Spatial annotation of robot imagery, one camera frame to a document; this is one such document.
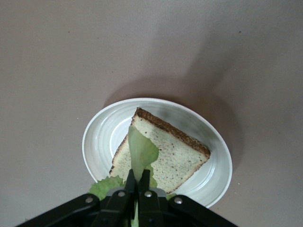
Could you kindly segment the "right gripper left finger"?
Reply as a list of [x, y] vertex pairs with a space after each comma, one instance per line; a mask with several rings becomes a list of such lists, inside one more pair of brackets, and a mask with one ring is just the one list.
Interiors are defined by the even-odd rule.
[[136, 179], [106, 177], [93, 183], [89, 192], [42, 213], [22, 227], [129, 227], [134, 218]]

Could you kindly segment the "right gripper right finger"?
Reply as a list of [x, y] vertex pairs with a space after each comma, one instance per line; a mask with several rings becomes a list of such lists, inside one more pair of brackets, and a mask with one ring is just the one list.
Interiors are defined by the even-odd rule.
[[138, 184], [138, 218], [141, 227], [234, 227], [234, 223], [185, 195], [169, 200], [162, 189], [150, 187], [150, 171]]

